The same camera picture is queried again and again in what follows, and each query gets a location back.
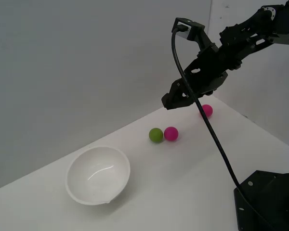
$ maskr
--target pink ball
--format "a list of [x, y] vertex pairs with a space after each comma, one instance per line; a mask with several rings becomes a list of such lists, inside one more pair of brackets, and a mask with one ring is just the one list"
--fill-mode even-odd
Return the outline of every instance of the pink ball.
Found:
[[179, 132], [174, 127], [168, 127], [164, 131], [164, 137], [168, 141], [175, 141], [179, 136]]
[[207, 118], [210, 118], [211, 115], [213, 114], [213, 108], [208, 104], [202, 105], [202, 108], [203, 108]]

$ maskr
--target green ball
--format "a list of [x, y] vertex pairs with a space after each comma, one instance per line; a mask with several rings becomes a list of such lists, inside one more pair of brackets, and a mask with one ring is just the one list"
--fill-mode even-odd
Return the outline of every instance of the green ball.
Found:
[[163, 131], [159, 128], [153, 128], [149, 132], [149, 138], [155, 143], [159, 143], [163, 140], [164, 134]]

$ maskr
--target robotic arm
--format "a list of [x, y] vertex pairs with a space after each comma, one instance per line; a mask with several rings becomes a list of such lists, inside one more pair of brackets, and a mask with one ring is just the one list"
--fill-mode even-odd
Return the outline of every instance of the robotic arm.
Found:
[[[289, 45], [289, 1], [285, 6], [263, 6], [247, 21], [226, 27], [220, 33], [220, 48], [211, 42], [203, 25], [186, 18], [176, 18], [172, 31], [178, 25], [184, 25], [188, 30], [177, 35], [197, 42], [200, 47], [197, 59], [184, 70], [194, 93], [200, 98], [213, 94], [227, 78], [226, 71], [239, 69], [248, 55], [274, 43]], [[163, 96], [162, 103], [170, 110], [189, 106], [194, 100], [183, 80], [178, 79], [173, 82], [170, 92]]]
[[[247, 21], [220, 33], [218, 48], [204, 32], [204, 26], [186, 18], [176, 18], [171, 48], [181, 79], [173, 82], [162, 102], [165, 108], [186, 107], [194, 102], [199, 109], [228, 171], [236, 185], [236, 216], [240, 231], [289, 231], [289, 173], [255, 171], [241, 184], [210, 125], [198, 98], [211, 95], [227, 78], [227, 70], [237, 70], [250, 54], [274, 43], [289, 45], [289, 0], [286, 5], [260, 8]], [[185, 70], [175, 49], [175, 36], [195, 41], [200, 52]]]

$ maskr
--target white table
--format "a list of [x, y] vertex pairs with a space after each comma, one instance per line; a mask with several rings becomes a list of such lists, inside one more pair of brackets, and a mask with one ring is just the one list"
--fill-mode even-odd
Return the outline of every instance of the white table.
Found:
[[[255, 170], [289, 172], [289, 146], [216, 98], [201, 101], [213, 106], [210, 121], [239, 181]], [[177, 142], [148, 140], [151, 128], [168, 126], [178, 128]], [[96, 145], [121, 149], [131, 177], [110, 204], [80, 205], [66, 193], [66, 169]], [[162, 108], [0, 188], [0, 231], [236, 231], [234, 188], [196, 106]]]

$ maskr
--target white wall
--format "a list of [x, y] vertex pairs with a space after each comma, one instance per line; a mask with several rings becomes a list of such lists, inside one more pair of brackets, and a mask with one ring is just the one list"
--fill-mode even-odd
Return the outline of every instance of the white wall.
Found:
[[175, 17], [209, 15], [208, 0], [0, 0], [0, 187], [162, 107]]
[[[286, 0], [213, 0], [209, 36], [250, 18], [263, 5]], [[289, 145], [289, 46], [271, 47], [248, 56], [214, 93], [226, 104]]]

